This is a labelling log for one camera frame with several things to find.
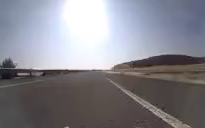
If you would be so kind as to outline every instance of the highway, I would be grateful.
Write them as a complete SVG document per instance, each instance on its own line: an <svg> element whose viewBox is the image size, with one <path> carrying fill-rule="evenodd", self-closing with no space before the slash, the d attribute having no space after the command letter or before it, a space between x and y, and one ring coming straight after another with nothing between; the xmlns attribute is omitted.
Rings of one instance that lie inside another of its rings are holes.
<svg viewBox="0 0 205 128"><path fill-rule="evenodd" d="M116 85L205 128L204 85L101 72L0 80L0 128L173 127Z"/></svg>

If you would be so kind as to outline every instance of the bush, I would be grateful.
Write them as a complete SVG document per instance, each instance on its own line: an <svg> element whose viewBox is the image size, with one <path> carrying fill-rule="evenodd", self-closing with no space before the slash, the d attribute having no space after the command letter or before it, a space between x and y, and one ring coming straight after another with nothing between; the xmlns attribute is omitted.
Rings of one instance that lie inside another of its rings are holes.
<svg viewBox="0 0 205 128"><path fill-rule="evenodd" d="M0 69L0 77L1 79L11 79L15 76L17 76L17 73L14 70L10 70L13 68L16 68L17 64L15 64L11 58L6 58L3 60L2 63L0 63L0 68L6 68L1 70Z"/></svg>

